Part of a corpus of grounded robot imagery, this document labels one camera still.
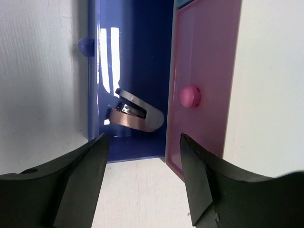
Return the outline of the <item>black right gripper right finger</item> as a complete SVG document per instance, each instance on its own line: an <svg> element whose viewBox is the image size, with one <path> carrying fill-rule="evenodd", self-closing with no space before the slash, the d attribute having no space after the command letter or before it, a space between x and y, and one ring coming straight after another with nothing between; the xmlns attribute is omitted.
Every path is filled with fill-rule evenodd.
<svg viewBox="0 0 304 228"><path fill-rule="evenodd" d="M180 154L196 228L301 228L304 174L276 178L246 171L207 151L186 134Z"/></svg>

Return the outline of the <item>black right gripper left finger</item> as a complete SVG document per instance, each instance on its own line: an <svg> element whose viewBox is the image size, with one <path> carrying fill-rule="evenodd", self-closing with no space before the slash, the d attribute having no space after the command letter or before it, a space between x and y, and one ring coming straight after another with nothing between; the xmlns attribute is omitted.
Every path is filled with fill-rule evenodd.
<svg viewBox="0 0 304 228"><path fill-rule="evenodd" d="M91 227L109 148L102 134L42 165L1 175L1 227Z"/></svg>

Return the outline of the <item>pink drawer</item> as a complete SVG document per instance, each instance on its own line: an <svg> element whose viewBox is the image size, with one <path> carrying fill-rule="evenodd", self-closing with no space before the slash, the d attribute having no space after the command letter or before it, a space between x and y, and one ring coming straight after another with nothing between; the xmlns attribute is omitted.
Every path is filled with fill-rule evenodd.
<svg viewBox="0 0 304 228"><path fill-rule="evenodd" d="M182 133L223 154L241 5L194 0L175 12L165 161L180 178Z"/></svg>

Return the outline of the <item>dark blue drawer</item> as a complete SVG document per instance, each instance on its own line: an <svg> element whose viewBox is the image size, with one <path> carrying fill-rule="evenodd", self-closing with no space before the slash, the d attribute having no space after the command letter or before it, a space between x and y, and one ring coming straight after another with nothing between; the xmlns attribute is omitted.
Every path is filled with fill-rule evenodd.
<svg viewBox="0 0 304 228"><path fill-rule="evenodd" d="M80 39L79 52L88 58L89 140L110 136L109 162L160 158L165 155L172 0L90 0L88 35ZM110 111L123 89L164 114L154 132L111 124Z"/></svg>

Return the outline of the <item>light blue drawer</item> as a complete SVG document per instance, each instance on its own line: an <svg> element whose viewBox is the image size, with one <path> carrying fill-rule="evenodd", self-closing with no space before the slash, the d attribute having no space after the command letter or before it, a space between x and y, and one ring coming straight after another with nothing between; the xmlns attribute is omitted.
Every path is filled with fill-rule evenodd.
<svg viewBox="0 0 304 228"><path fill-rule="evenodd" d="M181 9L182 7L186 6L187 4L193 2L194 0L177 0L176 6L177 8Z"/></svg>

